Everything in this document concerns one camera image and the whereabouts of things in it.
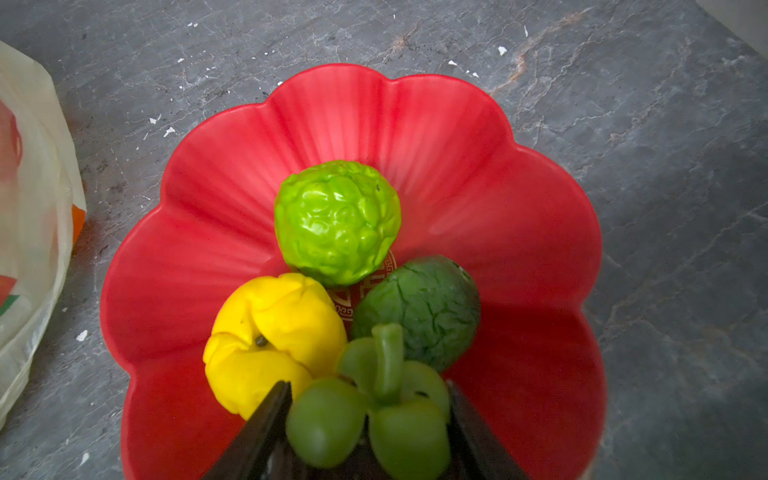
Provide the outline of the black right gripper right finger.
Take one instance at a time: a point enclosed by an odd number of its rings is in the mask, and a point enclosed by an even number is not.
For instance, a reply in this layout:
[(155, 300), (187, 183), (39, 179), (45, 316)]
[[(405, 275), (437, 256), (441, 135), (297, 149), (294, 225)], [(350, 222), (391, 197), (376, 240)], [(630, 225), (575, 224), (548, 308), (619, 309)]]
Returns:
[(452, 380), (449, 438), (452, 461), (447, 479), (528, 480), (471, 401)]

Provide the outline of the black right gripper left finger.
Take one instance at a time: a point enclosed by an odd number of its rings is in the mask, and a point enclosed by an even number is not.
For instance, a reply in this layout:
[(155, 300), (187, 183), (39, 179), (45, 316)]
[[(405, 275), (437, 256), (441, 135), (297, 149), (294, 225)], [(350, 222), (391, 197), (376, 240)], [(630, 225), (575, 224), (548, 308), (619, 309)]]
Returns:
[(289, 383), (278, 381), (242, 427), (204, 480), (260, 479), (275, 445), (285, 436), (292, 405)]

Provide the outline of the green fake bell pepper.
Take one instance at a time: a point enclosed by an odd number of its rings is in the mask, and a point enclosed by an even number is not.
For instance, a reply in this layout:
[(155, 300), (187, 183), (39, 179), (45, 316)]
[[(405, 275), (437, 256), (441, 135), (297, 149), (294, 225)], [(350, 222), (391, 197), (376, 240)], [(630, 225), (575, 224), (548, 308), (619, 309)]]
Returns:
[(362, 437), (394, 479), (437, 479), (451, 463), (449, 390), (431, 366), (405, 357), (398, 323), (350, 342), (333, 376), (294, 400), (288, 442), (312, 467), (342, 464)]

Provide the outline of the yellow fake fruit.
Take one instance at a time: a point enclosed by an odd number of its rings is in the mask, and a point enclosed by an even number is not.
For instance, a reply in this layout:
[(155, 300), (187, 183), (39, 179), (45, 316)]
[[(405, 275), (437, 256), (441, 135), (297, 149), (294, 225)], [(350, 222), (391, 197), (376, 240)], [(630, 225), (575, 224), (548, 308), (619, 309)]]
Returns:
[(326, 289), (299, 273), (262, 276), (223, 304), (204, 353), (216, 400), (249, 419), (279, 381), (298, 396), (333, 374), (347, 345), (342, 319)]

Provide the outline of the dark green fake avocado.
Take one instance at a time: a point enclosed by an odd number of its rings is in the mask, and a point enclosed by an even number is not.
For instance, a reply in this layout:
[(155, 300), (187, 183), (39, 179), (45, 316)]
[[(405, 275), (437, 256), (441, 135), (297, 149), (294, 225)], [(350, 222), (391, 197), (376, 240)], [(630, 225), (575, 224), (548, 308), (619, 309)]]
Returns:
[(395, 269), (354, 309), (351, 335), (369, 337), (378, 324), (403, 328), (405, 358), (442, 373), (472, 345), (481, 320), (481, 297), (455, 261), (432, 255)]

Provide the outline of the green fake custard apple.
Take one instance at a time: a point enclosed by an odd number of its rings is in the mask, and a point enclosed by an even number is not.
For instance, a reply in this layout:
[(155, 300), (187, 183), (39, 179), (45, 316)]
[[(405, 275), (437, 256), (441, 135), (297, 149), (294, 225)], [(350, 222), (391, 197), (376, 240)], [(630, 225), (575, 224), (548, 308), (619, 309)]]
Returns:
[(355, 161), (290, 175), (274, 202), (285, 263), (326, 287), (352, 285), (375, 271), (401, 224), (397, 191), (378, 170)]

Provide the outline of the red flower-shaped plate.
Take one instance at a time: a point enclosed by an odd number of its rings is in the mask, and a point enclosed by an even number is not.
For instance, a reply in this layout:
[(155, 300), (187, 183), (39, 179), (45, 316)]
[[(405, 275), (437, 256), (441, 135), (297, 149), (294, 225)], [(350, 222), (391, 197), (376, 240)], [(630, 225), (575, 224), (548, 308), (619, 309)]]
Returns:
[(483, 90), (353, 64), (306, 70), (192, 130), (170, 157), (158, 206), (117, 250), (100, 304), (106, 345), (131, 378), (125, 476), (197, 479), (237, 435), (242, 420), (205, 379), (205, 343), (237, 287), (286, 269), (273, 227), (282, 181), (337, 159), (373, 166), (397, 190), (398, 263), (441, 254), (475, 280), (482, 321), (448, 377), (530, 478), (580, 477), (607, 404), (581, 310), (602, 256), (590, 201), (514, 140)]

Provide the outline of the cream printed plastic bag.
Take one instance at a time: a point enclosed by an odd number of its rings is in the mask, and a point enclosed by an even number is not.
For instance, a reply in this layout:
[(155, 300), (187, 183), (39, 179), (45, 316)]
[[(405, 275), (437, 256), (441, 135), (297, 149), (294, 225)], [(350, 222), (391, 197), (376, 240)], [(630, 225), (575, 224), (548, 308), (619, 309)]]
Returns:
[(1, 415), (21, 396), (86, 217), (75, 146), (44, 67), (1, 46)]

